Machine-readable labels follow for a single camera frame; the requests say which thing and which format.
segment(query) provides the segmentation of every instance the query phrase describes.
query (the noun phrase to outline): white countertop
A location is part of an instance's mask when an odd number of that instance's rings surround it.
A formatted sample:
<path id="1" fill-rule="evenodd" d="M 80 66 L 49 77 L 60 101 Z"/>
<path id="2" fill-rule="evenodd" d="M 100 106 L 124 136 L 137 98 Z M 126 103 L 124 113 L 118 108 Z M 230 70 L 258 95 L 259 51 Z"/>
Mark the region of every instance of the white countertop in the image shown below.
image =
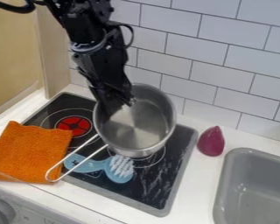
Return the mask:
<path id="1" fill-rule="evenodd" d="M 86 88 L 74 85 L 69 85 L 64 91 L 91 97 Z M 9 120 L 22 122 L 45 103 L 47 100 L 43 92 L 38 91 L 0 115 L 0 134 Z M 178 116 L 178 123 L 192 127 L 200 134 L 215 125 L 182 115 Z M 13 192 L 61 214 L 70 214 L 81 223 L 213 224 L 214 198 L 226 153 L 235 148 L 248 147 L 280 156 L 278 141 L 236 129 L 225 127 L 221 129 L 226 140 L 223 154 L 219 157 L 207 157 L 196 147 L 194 148 L 172 210 L 164 218 L 152 216 L 64 181 L 55 185 L 28 185 L 0 181 L 0 189 Z"/>

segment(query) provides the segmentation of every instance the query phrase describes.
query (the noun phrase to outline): pot rim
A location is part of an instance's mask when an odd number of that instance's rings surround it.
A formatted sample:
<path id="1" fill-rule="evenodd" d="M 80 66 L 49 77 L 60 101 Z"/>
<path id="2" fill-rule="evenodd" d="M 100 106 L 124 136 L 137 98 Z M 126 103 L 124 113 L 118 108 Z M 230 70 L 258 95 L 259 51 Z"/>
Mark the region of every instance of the pot rim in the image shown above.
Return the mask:
<path id="1" fill-rule="evenodd" d="M 111 149 L 117 149 L 118 151 L 134 151 L 134 152 L 147 152 L 147 151 L 154 151 L 155 148 L 162 148 L 163 145 L 165 145 L 165 143 L 167 142 L 167 140 L 171 137 L 173 131 L 175 130 L 175 127 L 176 127 L 176 122 L 177 122 L 177 112 L 176 112 L 176 109 L 174 107 L 174 104 L 172 102 L 172 100 L 169 98 L 168 95 L 166 95 L 164 92 L 162 92 L 160 89 L 156 88 L 156 87 L 152 87 L 150 85 L 146 85 L 146 84 L 140 84 L 140 83 L 133 83 L 132 86 L 138 86 L 138 87 L 145 87 L 145 88 L 151 88 L 153 89 L 154 91 L 157 91 L 159 92 L 161 95 L 164 96 L 164 98 L 166 98 L 166 100 L 169 102 L 169 104 L 171 105 L 171 108 L 172 108 L 172 122 L 173 122 L 173 125 L 171 126 L 171 129 L 170 131 L 166 134 L 166 136 L 161 140 L 159 141 L 158 143 L 155 143 L 153 145 L 151 145 L 150 147 L 146 147 L 146 148 L 142 148 L 142 149 L 129 149 L 129 148 L 123 148 L 123 147 L 120 147 L 116 144 L 113 144 L 111 143 L 110 141 L 108 141 L 108 139 L 106 139 L 105 137 L 102 136 L 102 133 L 100 132 L 100 130 L 97 128 L 97 109 L 100 105 L 99 102 L 97 102 L 94 106 L 94 112 L 93 112 L 93 121 L 94 121 L 94 127 L 95 127 L 95 130 L 97 132 L 97 134 L 99 134 L 99 136 L 101 137 L 101 139 L 104 141 L 105 144 L 108 144 L 109 147 L 111 147 Z"/>

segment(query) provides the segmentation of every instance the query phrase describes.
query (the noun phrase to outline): sink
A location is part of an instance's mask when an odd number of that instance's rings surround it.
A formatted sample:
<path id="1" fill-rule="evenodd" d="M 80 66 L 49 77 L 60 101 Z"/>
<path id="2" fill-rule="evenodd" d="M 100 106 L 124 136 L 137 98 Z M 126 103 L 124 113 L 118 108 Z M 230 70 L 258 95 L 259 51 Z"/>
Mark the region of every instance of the sink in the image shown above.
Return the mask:
<path id="1" fill-rule="evenodd" d="M 231 150 L 222 168 L 213 219 L 215 224 L 280 224 L 280 157 Z"/>

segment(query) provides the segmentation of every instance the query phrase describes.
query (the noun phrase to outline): stainless steel pot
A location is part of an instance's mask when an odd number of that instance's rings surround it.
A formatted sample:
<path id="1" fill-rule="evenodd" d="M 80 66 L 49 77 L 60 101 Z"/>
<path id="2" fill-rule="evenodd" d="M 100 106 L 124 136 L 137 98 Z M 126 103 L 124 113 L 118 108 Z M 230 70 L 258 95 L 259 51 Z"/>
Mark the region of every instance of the stainless steel pot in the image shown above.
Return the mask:
<path id="1" fill-rule="evenodd" d="M 97 103 L 94 126 L 101 139 L 116 153 L 129 158 L 142 158 L 160 150 L 172 135 L 176 112 L 172 101 L 159 89 L 134 84 L 136 102 L 123 106 L 111 117 Z"/>

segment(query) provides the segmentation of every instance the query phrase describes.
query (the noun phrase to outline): pot handle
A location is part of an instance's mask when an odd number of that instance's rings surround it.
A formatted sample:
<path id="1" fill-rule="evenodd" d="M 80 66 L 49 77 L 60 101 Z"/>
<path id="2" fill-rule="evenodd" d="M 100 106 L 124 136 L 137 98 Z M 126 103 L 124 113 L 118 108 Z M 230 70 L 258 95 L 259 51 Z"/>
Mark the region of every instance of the pot handle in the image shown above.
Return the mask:
<path id="1" fill-rule="evenodd" d="M 72 169 L 70 169 L 69 171 L 67 171 L 66 173 L 64 173 L 63 175 L 61 175 L 59 178 L 56 179 L 49 179 L 49 175 L 51 173 L 52 170 L 54 170 L 57 166 L 59 166 L 60 164 L 62 164 L 66 159 L 70 158 L 74 153 L 76 153 L 77 151 L 80 151 L 85 145 L 93 142 L 97 137 L 99 137 L 98 134 L 96 134 L 95 136 L 89 138 L 85 143 L 83 143 L 82 145 L 80 145 L 76 150 L 73 150 L 71 153 L 69 153 L 68 155 L 66 155 L 64 158 L 62 158 L 57 164 L 55 164 L 54 166 L 52 166 L 45 174 L 45 179 L 48 182 L 54 183 L 57 182 L 61 179 L 63 179 L 65 176 L 67 176 L 69 173 L 73 172 L 76 168 L 78 168 L 80 165 L 84 164 L 85 162 L 87 162 L 90 158 L 94 157 L 96 154 L 98 154 L 99 152 L 103 151 L 104 149 L 106 149 L 108 147 L 107 144 L 103 145 L 100 149 L 96 150 L 94 153 L 90 154 L 88 157 L 86 157 L 85 159 L 83 159 L 80 163 L 78 163 L 75 167 L 73 167 Z"/>

